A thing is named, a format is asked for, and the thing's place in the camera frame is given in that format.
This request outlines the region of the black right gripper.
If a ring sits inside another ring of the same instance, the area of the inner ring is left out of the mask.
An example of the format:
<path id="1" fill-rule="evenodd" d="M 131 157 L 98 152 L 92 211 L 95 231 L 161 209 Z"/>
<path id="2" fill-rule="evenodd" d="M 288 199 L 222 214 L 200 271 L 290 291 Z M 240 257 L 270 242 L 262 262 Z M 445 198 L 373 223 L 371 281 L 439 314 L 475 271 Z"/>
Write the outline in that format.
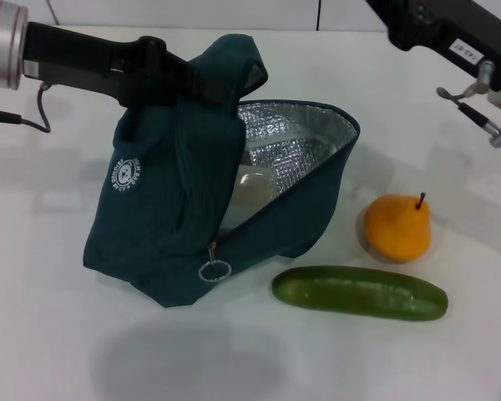
<path id="1" fill-rule="evenodd" d="M 501 19 L 474 1 L 367 3 L 402 51 L 429 48 L 471 76 L 482 61 L 495 65 L 490 88 L 501 90 Z"/>

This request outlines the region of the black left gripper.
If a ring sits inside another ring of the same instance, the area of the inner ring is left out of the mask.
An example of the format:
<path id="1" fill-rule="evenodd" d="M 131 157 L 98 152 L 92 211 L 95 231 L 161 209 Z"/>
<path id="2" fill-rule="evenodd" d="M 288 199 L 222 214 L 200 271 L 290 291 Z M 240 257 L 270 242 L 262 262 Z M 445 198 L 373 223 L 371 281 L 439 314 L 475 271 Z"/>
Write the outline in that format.
<path id="1" fill-rule="evenodd" d="M 239 54 L 203 52 L 186 61 L 150 36 L 119 43 L 29 23 L 23 61 L 33 64 L 24 68 L 29 78 L 105 94 L 127 109 L 190 100 L 235 116 L 239 99 Z"/>

